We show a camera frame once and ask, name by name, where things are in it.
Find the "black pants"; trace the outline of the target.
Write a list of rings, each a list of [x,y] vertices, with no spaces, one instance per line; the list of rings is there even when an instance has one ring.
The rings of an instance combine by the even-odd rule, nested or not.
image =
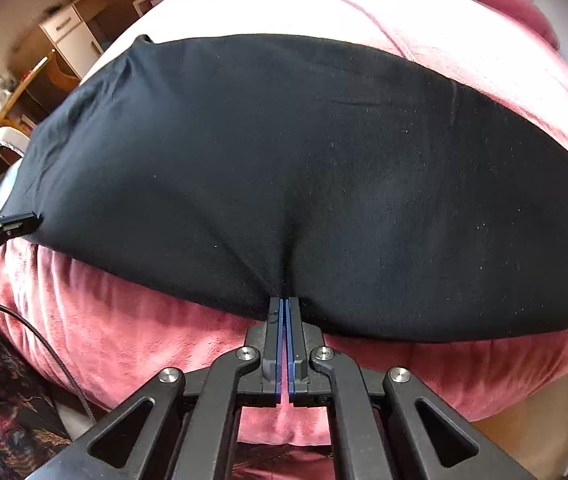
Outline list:
[[[568,328],[568,151],[369,47],[138,37],[32,134],[35,243],[259,320],[421,342]]]

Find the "pink bed sheet mattress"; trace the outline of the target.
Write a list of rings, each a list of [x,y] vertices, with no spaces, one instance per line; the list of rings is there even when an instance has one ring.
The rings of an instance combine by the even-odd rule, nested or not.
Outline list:
[[[568,64],[474,0],[165,0],[33,133],[0,303],[90,400],[296,296],[471,420],[568,374]]]

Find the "small wooden table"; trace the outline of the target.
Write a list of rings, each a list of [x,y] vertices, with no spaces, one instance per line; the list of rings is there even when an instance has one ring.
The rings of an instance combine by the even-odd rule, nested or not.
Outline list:
[[[15,128],[30,136],[80,83],[55,49],[28,70],[0,110],[0,127]]]

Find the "wooden desk white cabinet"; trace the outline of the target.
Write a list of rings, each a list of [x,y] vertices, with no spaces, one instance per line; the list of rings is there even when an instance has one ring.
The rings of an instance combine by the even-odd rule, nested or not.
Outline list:
[[[8,58],[20,78],[56,51],[72,74],[83,78],[110,44],[137,19],[135,0],[74,0],[32,27]]]

